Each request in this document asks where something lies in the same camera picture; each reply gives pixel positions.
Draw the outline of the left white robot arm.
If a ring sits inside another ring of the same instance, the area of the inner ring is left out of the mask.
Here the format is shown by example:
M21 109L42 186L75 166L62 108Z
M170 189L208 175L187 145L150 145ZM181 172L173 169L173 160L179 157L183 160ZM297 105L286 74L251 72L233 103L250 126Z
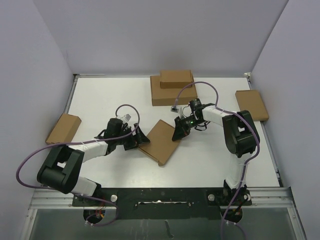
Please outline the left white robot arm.
M117 146L128 151L149 144L138 124L133 126L134 132L124 118L111 118L93 142L53 147L37 173L37 181L64 194L83 195L89 205L97 205L102 199L101 185L80 177L82 164L109 155Z

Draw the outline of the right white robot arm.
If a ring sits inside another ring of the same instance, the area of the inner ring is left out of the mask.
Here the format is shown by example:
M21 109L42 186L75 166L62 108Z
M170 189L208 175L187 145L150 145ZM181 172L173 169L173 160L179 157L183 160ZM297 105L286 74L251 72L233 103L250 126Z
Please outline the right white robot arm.
M232 205L238 201L241 194L238 188L246 185L248 160L258 151L260 137L249 111L227 111L217 107L214 103L203 104L196 98L189 102L191 114L183 115L183 109L173 105L171 111L178 113L174 119L172 141L178 141L188 136L191 129L205 127L207 123L214 123L223 128L224 142L230 152L229 171L224 180L228 187L222 192L223 200Z

